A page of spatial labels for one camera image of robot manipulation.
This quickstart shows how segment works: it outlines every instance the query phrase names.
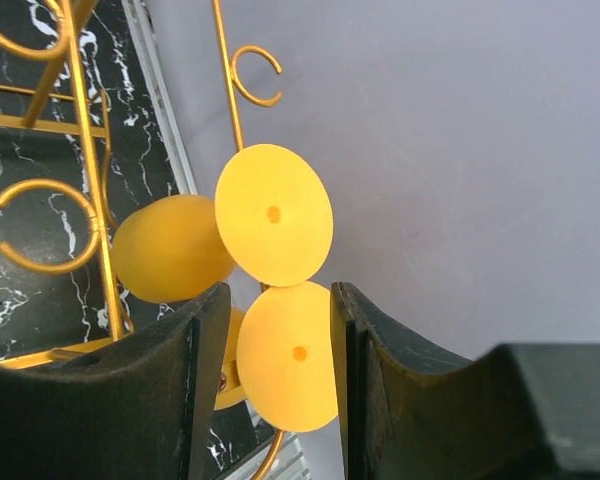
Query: gold metal rod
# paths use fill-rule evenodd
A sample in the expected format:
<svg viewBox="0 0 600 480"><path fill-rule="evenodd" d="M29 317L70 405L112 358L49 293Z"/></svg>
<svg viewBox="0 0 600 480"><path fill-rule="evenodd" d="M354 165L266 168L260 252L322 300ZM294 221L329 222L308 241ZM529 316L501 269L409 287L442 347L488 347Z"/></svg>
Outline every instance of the gold metal rod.
<svg viewBox="0 0 600 480"><path fill-rule="evenodd" d="M222 68L224 70L227 97L229 98L229 111L231 113L231 123L233 124L233 137L236 142L236 150L239 152L242 149L244 149L244 139L242 135L242 126L240 125L240 112L238 111L236 92L233 88L234 84L247 100L261 107L272 107L278 102L278 100L280 100L282 96L282 93L278 92L271 98L262 99L249 93L249 91L245 88L242 81L240 80L240 76L238 74L238 60L240 56L247 52L257 53L258 55L263 56L278 74L282 73L282 67L275 59L275 57L271 55L271 53L269 53L262 47L257 47L254 45L246 45L236 50L230 63L229 52L227 47L227 36L224 31L224 21L222 20L222 7L220 6L220 0L212 0L212 4L213 13L216 20L216 33L218 35L218 44L220 46L220 54L222 56ZM267 288L268 286L264 283L260 284L260 289L263 292ZM283 430L276 430L276 434L273 439L273 443L269 448L269 452L267 453L267 456L260 465L260 468L258 468L253 477L251 477L252 480L262 480L267 475L267 473L271 469L271 465L273 465L273 462L276 456L278 455L280 446L282 445L282 439L284 438L284 434L285 432Z"/></svg>
<svg viewBox="0 0 600 480"><path fill-rule="evenodd" d="M74 33L82 31L82 28L86 25L89 17L91 17L91 12L96 7L97 3L98 0L75 1L72 15L73 26L75 27ZM60 56L47 63L44 73L36 87L36 93L33 95L29 108L22 119L22 126L24 128L31 128L36 123L42 109L47 103L51 90L53 90L53 84L64 67L65 60L64 56Z"/></svg>
<svg viewBox="0 0 600 480"><path fill-rule="evenodd" d="M62 57L67 49L69 34L71 33L66 25L66 12L63 12L60 7L58 7L58 4L55 2L55 0L45 0L44 3L47 5L47 7L49 7L53 15L56 17L56 21L58 23L58 41L56 44L51 48L36 50L33 48L23 47L22 45L9 40L0 33L0 47L14 55L28 58L29 60L37 60L39 62L46 62L54 58Z"/></svg>
<svg viewBox="0 0 600 480"><path fill-rule="evenodd" d="M27 130L34 130L37 132L47 133L61 133L68 135L80 135L80 126L77 123L64 123L54 122L51 120L37 120L31 127L24 127L22 125L24 117L18 117L16 115L2 115L0 114L0 127L7 128L20 128ZM106 133L102 127L92 127L91 133L94 137L105 138Z"/></svg>
<svg viewBox="0 0 600 480"><path fill-rule="evenodd" d="M100 271L102 283L105 290L105 298L109 307L109 334L113 341L117 341L124 335L124 325L120 314L120 298L118 296L118 283L111 267L111 255L109 251L109 235L105 217L104 200L100 188L100 176L98 175L98 163L96 159L95 144L91 133L91 121L89 117L89 104L86 94L82 57L78 46L79 29L74 24L71 12L71 0L62 0L63 10L66 12L66 23L69 28L69 66L71 69L71 87L75 98L76 117L80 126L80 140L84 155L85 168L89 178L91 189L91 201L93 202L100 232Z"/></svg>
<svg viewBox="0 0 600 480"><path fill-rule="evenodd" d="M52 348L49 352L49 356L52 360L73 360L84 355L84 353L75 352L73 350L66 350L64 348Z"/></svg>
<svg viewBox="0 0 600 480"><path fill-rule="evenodd" d="M107 337L100 340L91 340L90 342L77 343L75 345L62 347L62 350L69 350L78 353L91 353L102 347L106 347L109 344L111 344L111 338ZM51 355L53 350L55 349L52 348L42 352L6 358L4 360L0 360L0 366L11 368L13 370L20 370L23 368L37 367L38 365L44 365L45 363L51 363L54 360L53 355Z"/></svg>
<svg viewBox="0 0 600 480"><path fill-rule="evenodd" d="M124 318L124 323L127 324L127 330L129 333L136 333L136 324L133 322L124 308L122 308L122 317Z"/></svg>
<svg viewBox="0 0 600 480"><path fill-rule="evenodd" d="M269 451L267 452L267 456L264 457L264 460L260 464L260 468L253 474L251 480L263 480L264 477L271 470L271 466L273 465L274 460L278 456L280 452L280 447L282 446L282 440L284 440L284 434L282 430L276 430L276 434L273 437L273 441L271 442L271 446L269 447Z"/></svg>
<svg viewBox="0 0 600 480"><path fill-rule="evenodd" d="M238 112L236 92L233 89L233 79L231 78L231 65L229 64L229 52L227 51L227 37L224 33L222 8L220 7L220 0L212 1L213 13L216 19L216 30L218 33L218 43L220 44L220 54L222 55L222 68L224 69L227 96L229 97L229 110L231 111L231 123L233 124L233 137L236 141L236 150L240 151L244 148L244 140L242 139L242 126L240 125L240 113Z"/></svg>
<svg viewBox="0 0 600 480"><path fill-rule="evenodd" d="M105 92L104 88L98 93L96 93L91 98L91 103L95 102L98 98L101 99L102 102L102 123L104 124L104 159L102 161L102 172L101 172L101 180L100 186L102 188L102 200L104 202L104 210L107 216L107 221L112 228L118 228L118 222L116 222L115 218L113 218L113 213L111 213L111 208L109 207L109 174L111 173L111 130L109 128L109 99L107 97L107 92Z"/></svg>
<svg viewBox="0 0 600 480"><path fill-rule="evenodd" d="M11 92L11 93L21 93L23 95L33 95L36 93L35 90L31 88L22 88L22 87L13 87L11 85L1 85L0 90L3 92ZM73 102L73 97L71 95L62 95L60 93L50 93L50 97L57 98L58 100L66 100L68 102Z"/></svg>

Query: gold curled hook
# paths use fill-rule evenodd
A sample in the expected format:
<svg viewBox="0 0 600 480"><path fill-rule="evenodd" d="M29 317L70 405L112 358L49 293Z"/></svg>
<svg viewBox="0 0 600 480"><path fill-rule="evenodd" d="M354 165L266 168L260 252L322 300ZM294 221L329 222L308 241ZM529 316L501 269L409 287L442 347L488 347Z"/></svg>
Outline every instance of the gold curled hook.
<svg viewBox="0 0 600 480"><path fill-rule="evenodd" d="M69 29L66 26L64 13L62 9L54 0L45 0L45 3L56 17L58 24L58 41L56 44L47 49L36 50L33 48L23 47L22 45L9 40L7 37L0 33L0 47L6 51L18 55L20 57L28 58L29 60L37 60L40 62L46 62L62 55L69 46Z"/></svg>
<svg viewBox="0 0 600 480"><path fill-rule="evenodd" d="M269 62L269 64L273 67L273 69L278 75L282 73L282 67L276 60L276 57L274 57L264 48L258 47L256 45L244 45L243 47L237 49L231 57L231 80L233 80L233 83L235 84L238 91L242 94L242 96L249 100L251 103L260 107L273 107L276 103L278 103L280 98L282 98L282 92L277 92L271 98L256 97L246 89L246 87L242 83L242 80L240 80L240 75L238 74L238 60L245 53L256 53L260 55Z"/></svg>
<svg viewBox="0 0 600 480"><path fill-rule="evenodd" d="M56 265L45 265L42 263L34 262L24 257L9 244L9 242L0 242L0 253L6 256L16 265L20 265L28 270L38 273L50 273L59 275L67 273L81 267L89 261L93 254L98 249L98 242L100 240L100 232L98 230L98 217L96 212L91 205L91 202L78 190L67 185L66 183L59 182L50 178L34 178L30 180L23 180L15 183L10 187L4 189L0 193L0 209L5 208L9 203L21 193L29 190L36 189L49 189L56 190L60 193L64 193L80 206L80 208L87 215L89 220L89 229L91 230L91 237L87 246L84 248L82 253L76 258L69 260L68 262L56 264Z"/></svg>

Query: metal frame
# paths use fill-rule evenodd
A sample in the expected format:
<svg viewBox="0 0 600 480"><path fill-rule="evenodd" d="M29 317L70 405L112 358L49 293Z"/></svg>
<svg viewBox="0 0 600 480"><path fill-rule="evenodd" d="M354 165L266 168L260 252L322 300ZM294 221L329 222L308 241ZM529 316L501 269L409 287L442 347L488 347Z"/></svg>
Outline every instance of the metal frame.
<svg viewBox="0 0 600 480"><path fill-rule="evenodd" d="M119 340L127 333L125 332L125 323L129 332L133 332L134 329L131 319L126 316L126 312L120 303L118 282L111 265L109 250L108 230L110 227L116 228L117 225L109 210L107 198L107 179L111 161L111 135L109 129L107 96L104 91L100 91L93 98L87 97L84 67L80 57L78 44L79 32L89 20L98 0L76 0L73 3L73 6L71 0L59 0L59 4L56 0L45 0L45 3L55 15L58 24L58 41L53 47L45 50L33 50L11 41L0 33L0 47L7 52L29 60L47 62L45 71L35 90L0 84L0 91L31 96L31 102L25 115L19 117L0 114L0 127L79 135L91 198L87 198L83 193L70 185L54 179L26 179L7 187L0 193L0 208L7 207L12 199L29 190L55 190L64 193L78 203L88 218L91 235L83 252L76 258L62 264L49 265L34 262L18 253L8 242L0 243L0 253L15 264L27 268L28 270L46 274L63 274L80 268L93 257L96 251L98 251L102 286L109 310L110 338L60 348L52 348L34 354L12 357L0 361L1 365L14 369L28 368L55 360L73 358L82 353L102 348L112 341ZM263 107L274 106L280 100L282 94L278 92L269 99L261 99L251 94L240 80L237 71L238 60L240 56L250 52L263 56L278 74L282 73L282 67L271 53L255 45L245 45L238 48L231 57L231 60L229 60L220 0L212 0L212 3L218 34L218 43L224 67L236 150L240 151L244 148L244 140L234 87L251 103ZM146 31L149 29L146 15L137 15L137 11L142 9L140 0L123 1L123 6L127 18L132 18L139 24L138 29L136 22L129 22L129 27L136 44L142 45L143 53L149 55L149 60L151 62L157 63L155 46L146 41ZM144 30L144 35L139 34L138 30ZM68 60L71 77L71 96L52 93L53 84L66 60ZM178 130L177 128L174 128L175 116L173 110L168 103L165 105L164 102L162 102L162 104L160 102L160 98L163 95L165 95L166 98L164 79L156 74L155 69L147 68L146 62L141 62L141 66L152 93L151 97L154 102L154 107L156 106L156 103L158 105L158 108L155 108L155 111L159 126L162 131L169 132L173 135L173 137L170 136L167 138L165 145L171 159L171 165L174 170L178 189L180 192L195 193L197 191L195 180L191 169L188 167L186 153ZM49 97L73 102L77 123L41 120L39 118L40 113L44 109ZM93 103L98 97L101 99L103 107L102 115L104 127L92 125L89 118L90 103ZM94 142L95 138L105 139L105 155L102 167L98 165ZM284 438L285 432L277 430L270 449L262 461L262 464L254 473L253 479L260 480L265 478L274 463L276 455L283 446Z"/></svg>
<svg viewBox="0 0 600 480"><path fill-rule="evenodd" d="M50 189L69 196L85 212L90 229L90 239L83 252L76 258L62 264L42 264L34 262L18 253L8 242L0 243L0 253L13 263L38 273L63 274L80 268L98 252L100 271L105 300L109 312L109 338L70 345L60 348L12 357L1 360L0 364L9 368L27 368L49 363L54 360L71 358L80 353L86 353L122 338L133 331L133 323L127 317L120 304L118 282L113 273L109 250L109 228L115 228L115 222L107 200L107 174L111 161L111 135L109 130L109 114L105 92L98 92L93 98L88 98L85 88L84 67L79 50L79 32L89 20L98 0L45 0L47 7L57 20L58 41L45 50L33 50L19 45L0 33L0 47L8 53L19 57L46 62L46 68L35 90L10 85L0 85L0 91L20 95L29 95L31 102L23 117L0 114L0 127L19 128L58 134L80 136L85 169L89 181L91 198L85 196L72 186L51 178L25 179L17 182L0 193L0 209L6 208L15 197L29 190ZM52 93L53 84L58 77L65 61L69 65L72 95ZM39 119L42 109L49 97L74 104L77 123L54 122ZM89 106L97 98L102 104L104 127L91 124ZM95 148L95 138L105 139L105 153L102 167L98 164Z"/></svg>

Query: scroll wire decoration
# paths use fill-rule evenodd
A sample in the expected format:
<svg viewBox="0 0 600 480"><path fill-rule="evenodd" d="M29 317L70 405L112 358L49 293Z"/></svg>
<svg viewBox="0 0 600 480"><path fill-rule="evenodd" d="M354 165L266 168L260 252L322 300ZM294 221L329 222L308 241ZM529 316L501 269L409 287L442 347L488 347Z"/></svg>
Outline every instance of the scroll wire decoration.
<svg viewBox="0 0 600 480"><path fill-rule="evenodd" d="M265 50L262 47L258 47L256 45L245 45L238 48L231 60L229 60L229 52L227 47L227 37L224 30L224 21L222 19L222 8L220 6L220 0L212 0L213 4L213 13L216 20L216 31L218 35L218 44L220 46L220 55L222 56L222 66L224 70L225 76L225 84L227 88L227 97L229 100L229 110L231 112L231 123L233 125L233 136L236 144L236 150L240 152L244 149L244 138L242 135L242 126L240 124L240 112L238 111L238 103L236 101L236 93L234 90L237 90L242 94L244 98L253 103L254 105L258 105L260 107L273 107L280 98L282 98L282 92L277 92L271 98L259 98L253 95L251 92L247 90L247 88L240 80L240 74L238 73L238 60L245 53L256 53L263 57L265 60L269 62L269 64L273 67L278 75L282 73L282 67L275 59L275 57ZM267 285L260 284L262 291L268 288ZM275 461L278 452L280 451L280 447L282 446L282 441L284 439L285 432L283 430L277 429L274 435L274 438L271 442L271 446L269 447L269 452L265 457L264 461L260 464L260 467L253 475L252 480L263 480L273 462Z"/></svg>
<svg viewBox="0 0 600 480"><path fill-rule="evenodd" d="M43 106L53 82L57 74L48 75L47 71L53 72L54 68L64 63L66 55L67 63L70 68L70 80L73 96L70 99L74 103L78 133L80 134L81 146L84 155L85 170L87 173L91 198L87 198L84 194L71 187L70 185L59 182L53 179L28 179L18 182L6 188L0 193L0 209L5 208L15 197L30 190L35 189L51 189L67 195L73 199L78 206L85 212L88 222L90 237L87 246L75 258L61 264L49 265L32 261L22 254L18 253L8 242L0 243L0 252L9 258L12 262L24 268L39 273L47 274L63 274L75 270L83 266L93 257L96 251L100 256L100 270L102 276L103 289L105 293L106 303L109 309L109 332L113 341L119 340L124 335L124 323L127 324L129 331L134 331L133 322L126 315L126 311L121 307L120 297L118 294L118 283L113 273L109 251L109 235L107 222L113 227L116 227L115 220L109 209L107 196L107 180L108 171L110 170L111 162L111 136L109 131L108 117L108 98L104 90L98 92L91 99L87 98L86 85L84 77L84 69L82 58L79 50L78 35L81 24L86 21L90 10L95 5L92 2L78 2L76 11L72 10L71 0L61 0L61 6L55 0L45 0L45 4L49 7L56 18L58 40L48 49L35 50L19 45L6 38L0 33L0 47L14 55L35 61L49 62L45 75L36 91L6 87L0 85L0 90L10 90L16 93L25 93L33 95L33 103L37 106ZM94 143L94 131L89 117L89 103L94 102L97 98L101 99L103 107L103 122L105 126L105 154L102 174L99 174L99 166L96 156ZM6 120L0 119L0 125L15 127L15 128L33 128L39 111L35 116L21 119L19 124L7 124ZM58 133L66 133L58 124ZM54 131L52 127L45 127L49 131Z"/></svg>

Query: gray wall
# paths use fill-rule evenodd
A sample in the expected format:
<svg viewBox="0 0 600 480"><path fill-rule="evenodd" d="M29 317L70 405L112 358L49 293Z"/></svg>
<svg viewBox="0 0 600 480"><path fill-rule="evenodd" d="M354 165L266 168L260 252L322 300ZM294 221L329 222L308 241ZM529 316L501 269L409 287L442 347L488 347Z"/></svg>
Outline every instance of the gray wall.
<svg viewBox="0 0 600 480"><path fill-rule="evenodd" d="M233 143L211 3L154 4L212 195ZM600 1L223 5L231 50L262 45L285 68L241 62L252 91L284 93L270 110L241 103L247 143L295 150L331 195L318 281L354 282L470 357L505 340L600 341ZM339 478L337 430L303 445L314 478Z"/></svg>

